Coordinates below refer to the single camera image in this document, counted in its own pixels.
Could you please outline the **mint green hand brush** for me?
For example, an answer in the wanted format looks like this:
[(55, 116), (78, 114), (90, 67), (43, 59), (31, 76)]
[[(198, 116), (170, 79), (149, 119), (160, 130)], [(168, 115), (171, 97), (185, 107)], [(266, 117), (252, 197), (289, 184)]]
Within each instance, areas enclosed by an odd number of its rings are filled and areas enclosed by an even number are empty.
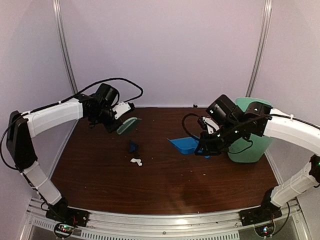
[(131, 130), (133, 130), (140, 122), (141, 118), (138, 117), (130, 117), (125, 120), (122, 125), (116, 130), (118, 135), (128, 134)]

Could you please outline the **blue plastic dustpan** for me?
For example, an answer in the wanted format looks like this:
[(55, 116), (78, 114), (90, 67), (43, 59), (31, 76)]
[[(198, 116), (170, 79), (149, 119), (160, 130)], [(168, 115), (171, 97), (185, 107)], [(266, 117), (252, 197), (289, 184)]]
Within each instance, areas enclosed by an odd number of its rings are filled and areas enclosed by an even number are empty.
[(176, 139), (167, 139), (181, 154), (183, 155), (195, 155), (195, 156), (203, 156), (206, 159), (209, 159), (210, 156), (205, 156), (199, 150), (196, 153), (196, 149), (198, 147), (199, 141), (192, 137), (183, 137)]

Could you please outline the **dark blue scrap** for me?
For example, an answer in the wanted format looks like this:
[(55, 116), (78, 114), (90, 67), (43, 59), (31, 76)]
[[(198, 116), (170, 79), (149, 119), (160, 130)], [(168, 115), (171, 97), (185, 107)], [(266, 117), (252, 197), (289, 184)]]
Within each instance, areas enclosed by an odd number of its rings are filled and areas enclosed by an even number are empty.
[(129, 153), (137, 152), (139, 149), (139, 145), (133, 141), (129, 141)]

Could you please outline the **small white paper scrap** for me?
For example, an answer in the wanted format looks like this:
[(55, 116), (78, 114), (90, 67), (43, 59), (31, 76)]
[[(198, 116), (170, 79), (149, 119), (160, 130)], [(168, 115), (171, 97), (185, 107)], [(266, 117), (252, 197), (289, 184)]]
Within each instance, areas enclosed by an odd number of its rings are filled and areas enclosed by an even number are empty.
[(132, 159), (130, 160), (130, 162), (131, 162), (131, 163), (136, 163), (139, 167), (141, 167), (141, 166), (143, 165), (142, 160), (139, 159), (139, 158), (132, 158)]

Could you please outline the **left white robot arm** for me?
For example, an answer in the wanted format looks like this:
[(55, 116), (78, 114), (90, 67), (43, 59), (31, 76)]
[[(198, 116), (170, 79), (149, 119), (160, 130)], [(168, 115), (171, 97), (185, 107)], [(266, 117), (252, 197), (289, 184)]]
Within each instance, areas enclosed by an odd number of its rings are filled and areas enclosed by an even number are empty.
[(92, 126), (102, 124), (109, 133), (118, 130), (123, 125), (121, 117), (134, 110), (135, 105), (131, 102), (113, 104), (116, 96), (113, 93), (79, 94), (39, 110), (16, 110), (10, 114), (2, 139), (13, 159), (13, 170), (19, 171), (45, 203), (53, 206), (51, 211), (61, 222), (69, 221), (72, 211), (65, 206), (65, 198), (40, 167), (32, 139), (49, 129), (80, 119), (88, 119)]

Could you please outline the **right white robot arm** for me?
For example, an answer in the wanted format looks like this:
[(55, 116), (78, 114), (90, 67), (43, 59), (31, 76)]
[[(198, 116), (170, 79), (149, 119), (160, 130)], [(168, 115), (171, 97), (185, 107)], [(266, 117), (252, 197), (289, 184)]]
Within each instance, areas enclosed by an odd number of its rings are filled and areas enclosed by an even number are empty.
[(256, 210), (259, 220), (268, 220), (276, 209), (308, 189), (320, 185), (320, 128), (288, 115), (269, 104), (254, 101), (242, 111), (226, 95), (221, 95), (207, 109), (214, 128), (200, 134), (196, 155), (213, 156), (226, 152), (237, 140), (249, 141), (251, 135), (280, 139), (313, 152), (309, 162), (284, 183), (268, 190), (262, 206)]

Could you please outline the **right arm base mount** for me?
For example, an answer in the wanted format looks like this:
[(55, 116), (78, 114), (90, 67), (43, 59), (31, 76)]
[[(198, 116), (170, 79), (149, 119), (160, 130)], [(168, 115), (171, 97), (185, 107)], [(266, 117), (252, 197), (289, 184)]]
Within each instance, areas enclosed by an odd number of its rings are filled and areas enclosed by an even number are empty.
[(275, 219), (282, 215), (281, 208), (270, 202), (239, 212), (242, 226), (253, 225), (255, 233), (261, 238), (271, 237), (276, 232)]

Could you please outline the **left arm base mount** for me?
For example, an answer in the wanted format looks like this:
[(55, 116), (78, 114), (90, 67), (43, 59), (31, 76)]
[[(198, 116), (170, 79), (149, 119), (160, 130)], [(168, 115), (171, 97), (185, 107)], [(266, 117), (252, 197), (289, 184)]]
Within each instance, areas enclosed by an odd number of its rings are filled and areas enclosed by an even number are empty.
[(44, 204), (47, 205), (45, 217), (56, 221), (53, 233), (58, 239), (65, 240), (79, 227), (87, 226), (89, 212), (69, 207), (65, 197), (62, 197), (56, 204), (49, 204), (46, 200)]

